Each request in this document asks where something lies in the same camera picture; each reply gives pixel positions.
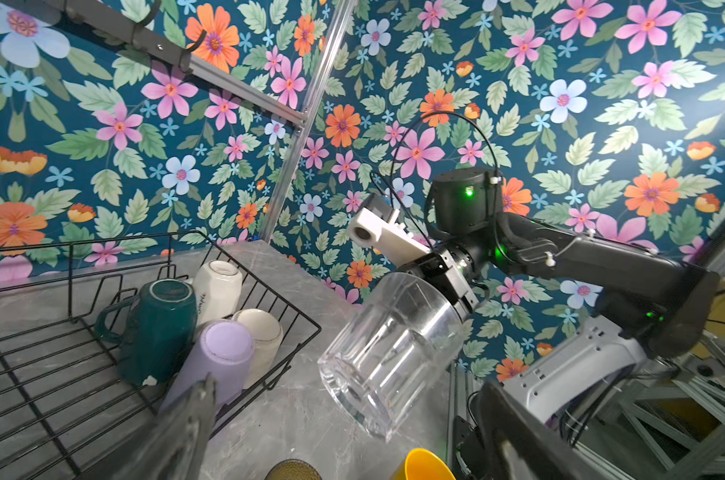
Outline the green mug cream interior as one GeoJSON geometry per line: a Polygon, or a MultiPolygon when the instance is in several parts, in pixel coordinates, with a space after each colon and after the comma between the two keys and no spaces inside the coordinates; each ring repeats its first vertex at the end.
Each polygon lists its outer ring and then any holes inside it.
{"type": "Polygon", "coordinates": [[[169,382],[182,367],[190,351],[198,322],[196,293],[192,285],[166,278],[150,282],[132,298],[104,308],[94,324],[94,333],[120,347],[118,376],[136,386],[169,382]],[[124,330],[106,326],[112,312],[128,309],[124,330]]]}

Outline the clear glass cup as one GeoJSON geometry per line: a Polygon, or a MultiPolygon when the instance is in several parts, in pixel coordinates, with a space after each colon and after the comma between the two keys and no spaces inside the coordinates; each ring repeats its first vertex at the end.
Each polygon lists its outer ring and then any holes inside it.
{"type": "Polygon", "coordinates": [[[393,272],[320,356],[320,379],[364,432],[388,442],[460,353],[462,330],[437,288],[393,272]]]}

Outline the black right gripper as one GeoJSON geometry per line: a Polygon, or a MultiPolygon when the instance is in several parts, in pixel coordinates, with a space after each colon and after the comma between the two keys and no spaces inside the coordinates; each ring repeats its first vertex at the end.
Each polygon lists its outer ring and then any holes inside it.
{"type": "Polygon", "coordinates": [[[459,242],[447,242],[421,258],[397,269],[432,285],[459,315],[472,315],[480,300],[471,282],[480,274],[480,263],[459,242]]]}

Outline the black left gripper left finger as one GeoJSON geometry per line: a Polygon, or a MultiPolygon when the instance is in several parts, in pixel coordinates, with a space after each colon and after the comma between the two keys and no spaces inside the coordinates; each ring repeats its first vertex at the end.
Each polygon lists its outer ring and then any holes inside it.
{"type": "Polygon", "coordinates": [[[126,442],[88,468],[90,479],[196,479],[216,417],[216,381],[196,382],[126,442]]]}

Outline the lilac plastic cup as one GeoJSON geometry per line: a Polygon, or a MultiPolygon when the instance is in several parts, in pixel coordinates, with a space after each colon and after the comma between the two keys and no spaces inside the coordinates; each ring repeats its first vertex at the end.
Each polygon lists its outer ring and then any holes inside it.
{"type": "Polygon", "coordinates": [[[196,382],[208,376],[216,386],[216,411],[244,390],[254,358],[254,338],[246,326],[234,321],[206,324],[172,386],[160,411],[167,410],[196,382]]]}

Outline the black wire dish rack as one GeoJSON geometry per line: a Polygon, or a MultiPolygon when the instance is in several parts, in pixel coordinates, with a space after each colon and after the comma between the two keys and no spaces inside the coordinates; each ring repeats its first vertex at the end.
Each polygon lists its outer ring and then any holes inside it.
{"type": "Polygon", "coordinates": [[[118,375],[120,347],[98,334],[121,332],[142,286],[190,280],[204,264],[224,261],[242,274],[238,309],[276,318],[282,342],[272,365],[222,406],[223,430],[273,390],[320,324],[262,279],[254,262],[204,240],[200,252],[174,253],[170,234],[122,237],[120,248],[146,247],[144,258],[100,266],[90,240],[42,248],[60,266],[35,274],[27,259],[0,254],[0,479],[76,479],[160,410],[166,385],[132,385],[118,375]]]}

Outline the white faceted mug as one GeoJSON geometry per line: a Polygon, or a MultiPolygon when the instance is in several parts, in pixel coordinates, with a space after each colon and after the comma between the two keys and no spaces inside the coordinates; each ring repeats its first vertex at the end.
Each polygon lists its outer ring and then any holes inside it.
{"type": "Polygon", "coordinates": [[[234,263],[212,260],[206,262],[192,280],[196,293],[196,331],[210,322],[223,320],[236,311],[244,275],[234,263]]]}

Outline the red interior white mug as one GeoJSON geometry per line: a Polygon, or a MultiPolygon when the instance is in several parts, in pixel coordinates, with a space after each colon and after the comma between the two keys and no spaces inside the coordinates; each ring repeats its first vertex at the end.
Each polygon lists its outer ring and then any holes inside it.
{"type": "Polygon", "coordinates": [[[254,339],[254,356],[244,384],[244,390],[247,390],[272,368],[278,348],[284,340],[284,330],[276,317],[256,308],[240,310],[232,316],[232,320],[244,325],[254,339]]]}

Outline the olive green glass cup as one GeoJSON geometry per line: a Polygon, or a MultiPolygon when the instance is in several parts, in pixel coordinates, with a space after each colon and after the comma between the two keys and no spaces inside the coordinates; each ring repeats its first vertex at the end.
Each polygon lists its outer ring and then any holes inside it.
{"type": "Polygon", "coordinates": [[[266,480],[322,480],[320,472],[308,462],[287,459],[278,462],[264,478],[266,480]]]}

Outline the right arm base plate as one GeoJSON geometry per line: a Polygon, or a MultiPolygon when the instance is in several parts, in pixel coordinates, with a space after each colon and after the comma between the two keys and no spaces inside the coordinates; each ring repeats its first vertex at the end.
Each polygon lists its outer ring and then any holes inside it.
{"type": "Polygon", "coordinates": [[[451,422],[448,466],[458,480],[489,479],[489,464],[480,434],[462,416],[451,422]]]}

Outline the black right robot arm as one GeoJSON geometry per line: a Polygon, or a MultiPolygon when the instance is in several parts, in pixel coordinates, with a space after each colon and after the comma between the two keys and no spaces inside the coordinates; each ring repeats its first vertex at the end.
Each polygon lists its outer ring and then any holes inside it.
{"type": "Polygon", "coordinates": [[[397,266],[434,284],[461,317],[477,310],[471,282],[489,265],[510,276],[556,279],[568,294],[582,294],[583,306],[592,310],[573,338],[504,383],[540,421],[605,378],[690,351],[704,333],[718,274],[508,212],[498,170],[442,174],[426,206],[436,215],[428,230],[438,244],[411,241],[397,266]]]}

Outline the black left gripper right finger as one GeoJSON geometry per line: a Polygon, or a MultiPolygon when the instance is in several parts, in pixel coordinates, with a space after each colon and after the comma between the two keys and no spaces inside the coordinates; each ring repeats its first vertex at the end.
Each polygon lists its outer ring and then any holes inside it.
{"type": "Polygon", "coordinates": [[[601,477],[499,384],[481,388],[476,420],[491,479],[601,477]]]}

